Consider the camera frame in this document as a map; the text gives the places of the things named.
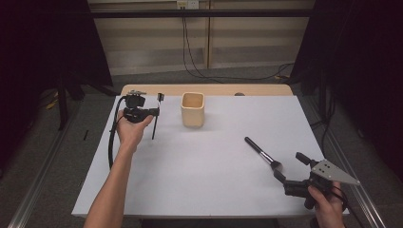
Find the white table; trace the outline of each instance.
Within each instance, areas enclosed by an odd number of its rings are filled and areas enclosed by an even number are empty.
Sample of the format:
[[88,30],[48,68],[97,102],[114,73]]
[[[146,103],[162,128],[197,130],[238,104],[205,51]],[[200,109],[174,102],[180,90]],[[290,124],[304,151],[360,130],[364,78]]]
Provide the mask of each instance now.
[[[144,107],[156,107],[145,96]],[[109,172],[107,144],[114,107],[72,215],[85,217]],[[153,125],[134,155],[125,215],[139,218],[281,218],[312,215],[304,199],[284,195],[282,184],[244,141],[250,137],[282,162],[288,180],[308,178],[302,152],[323,159],[295,96],[206,96],[205,123],[186,128],[181,97],[165,96],[155,140]],[[119,147],[115,137],[114,151]]]

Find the black curtain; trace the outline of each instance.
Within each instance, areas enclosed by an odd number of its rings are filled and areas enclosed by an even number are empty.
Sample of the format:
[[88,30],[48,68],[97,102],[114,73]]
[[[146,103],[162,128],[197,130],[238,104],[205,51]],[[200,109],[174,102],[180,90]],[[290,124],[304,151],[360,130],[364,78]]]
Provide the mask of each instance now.
[[0,168],[35,116],[40,94],[83,79],[112,86],[106,57],[86,0],[2,1],[0,3]]

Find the beige cup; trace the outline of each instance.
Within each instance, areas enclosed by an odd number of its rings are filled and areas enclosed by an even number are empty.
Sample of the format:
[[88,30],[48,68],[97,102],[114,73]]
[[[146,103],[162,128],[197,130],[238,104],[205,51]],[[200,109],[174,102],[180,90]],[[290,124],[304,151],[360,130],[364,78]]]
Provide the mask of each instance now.
[[204,94],[183,93],[181,107],[183,125],[201,127],[204,124]]

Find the hand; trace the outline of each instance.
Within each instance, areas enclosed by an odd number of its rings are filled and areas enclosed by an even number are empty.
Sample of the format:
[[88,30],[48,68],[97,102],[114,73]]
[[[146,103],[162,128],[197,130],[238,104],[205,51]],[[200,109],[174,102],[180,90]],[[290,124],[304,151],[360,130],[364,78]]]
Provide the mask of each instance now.
[[[340,188],[339,182],[333,182],[333,186]],[[317,223],[320,228],[342,228],[344,227],[342,217],[342,202],[340,199],[333,195],[329,195],[327,198],[317,190],[314,186],[309,186],[308,191],[311,196],[317,201],[315,205],[317,213]],[[333,188],[332,191],[335,194],[341,196],[341,192]]]
[[126,151],[134,153],[137,145],[142,140],[144,129],[152,122],[153,116],[147,116],[140,123],[132,123],[123,116],[124,112],[120,110],[118,113],[119,122],[117,131],[121,147],[126,148]]

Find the cable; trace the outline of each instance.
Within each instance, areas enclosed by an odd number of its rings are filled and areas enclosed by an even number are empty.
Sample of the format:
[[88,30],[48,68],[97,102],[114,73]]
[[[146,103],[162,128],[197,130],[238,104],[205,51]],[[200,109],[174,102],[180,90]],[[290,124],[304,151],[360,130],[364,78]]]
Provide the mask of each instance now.
[[322,122],[324,124],[326,124],[325,131],[323,132],[322,138],[320,140],[320,146],[321,146],[321,150],[322,150],[322,154],[323,154],[324,158],[326,158],[326,156],[325,156],[325,146],[324,146],[324,144],[325,144],[325,136],[326,136],[326,133],[329,130],[330,122],[332,120],[333,115],[335,115],[335,112],[336,112],[336,98],[335,98],[335,94],[332,92],[330,100],[329,100],[329,108],[328,108],[328,111],[326,113],[326,120],[322,120]]
[[[183,29],[182,29],[182,30],[183,30],[183,64],[184,64],[184,68],[186,69],[186,71],[187,71],[190,75],[192,75],[193,77],[196,77],[196,78],[203,78],[203,79],[209,79],[209,80],[212,80],[212,81],[214,81],[214,82],[216,82],[216,83],[223,84],[223,82],[220,82],[220,81],[218,81],[218,80],[212,79],[212,78],[210,78],[210,77],[206,77],[206,76],[202,75],[202,74],[198,71],[198,69],[196,68],[196,65],[195,65],[195,63],[194,63],[194,61],[193,61],[192,52],[190,51],[189,39],[188,39],[188,37],[187,37],[186,18],[184,18],[184,17],[183,17],[183,19],[182,19],[182,26],[183,26]],[[188,48],[188,50],[189,50],[190,59],[192,60],[193,67],[196,69],[196,71],[198,71],[198,73],[199,73],[201,76],[198,76],[198,75],[193,74],[193,73],[190,72],[190,70],[187,68],[186,61],[185,61],[185,58],[184,58],[184,50],[185,50],[185,47],[186,47],[185,41],[184,41],[185,38],[186,38],[186,41],[187,41],[187,48]]]
[[364,228],[364,224],[362,224],[361,220],[359,220],[358,216],[355,213],[355,210],[353,210],[353,208],[350,206],[349,200],[347,198],[347,195],[338,187],[333,186],[335,189],[337,189],[338,191],[340,191],[342,197],[336,193],[334,193],[333,191],[331,191],[332,195],[337,197],[338,199],[340,199],[343,202],[343,211],[345,210],[345,208],[349,209],[349,211],[351,212],[351,214],[354,216],[355,220],[358,222],[359,226],[361,228]]
[[113,141],[115,139],[116,127],[118,126],[118,122],[122,117],[119,118],[118,121],[116,121],[116,119],[118,117],[118,111],[119,111],[119,107],[121,106],[121,101],[124,99],[126,99],[126,96],[121,97],[121,99],[119,99],[119,102],[116,104],[115,115],[113,117],[113,122],[112,122],[112,128],[110,129],[109,145],[107,147],[109,168],[112,168],[112,165],[113,165]]
[[[217,82],[217,83],[220,83],[220,84],[223,84],[223,82],[218,81],[217,79],[233,79],[233,80],[258,81],[258,80],[265,80],[265,79],[270,79],[270,78],[276,77],[276,76],[278,76],[284,69],[286,69],[286,68],[289,67],[289,66],[293,66],[293,65],[294,65],[294,63],[283,64],[283,65],[281,65],[281,66],[278,67],[278,71],[277,71],[276,73],[274,73],[274,74],[272,74],[272,75],[269,75],[269,76],[267,76],[267,77],[262,77],[262,78],[221,77],[221,76],[208,77],[208,76],[205,76],[205,75],[203,75],[203,74],[196,68],[196,65],[195,65],[195,63],[194,63],[194,61],[193,61],[193,56],[192,56],[192,53],[191,53],[191,51],[190,51],[189,38],[188,38],[188,35],[187,35],[187,23],[186,23],[186,18],[185,18],[185,17],[183,17],[183,19],[182,19],[182,26],[183,26],[183,63],[184,63],[184,67],[186,68],[186,71],[187,71],[190,75],[192,75],[192,76],[194,76],[194,77],[196,77],[196,78],[209,79],[209,80],[212,80],[212,81]],[[186,66],[186,62],[185,62],[185,58],[184,58],[184,53],[185,53],[185,50],[184,50],[184,49],[185,49],[186,45],[185,45],[184,39],[186,39],[187,49],[188,49],[188,52],[189,52],[190,59],[191,59],[191,61],[192,61],[193,67],[194,67],[194,68],[196,69],[196,71],[200,74],[200,76],[199,76],[199,75],[195,75],[195,74],[193,74],[192,72],[190,72],[190,71],[188,70],[187,66]]]

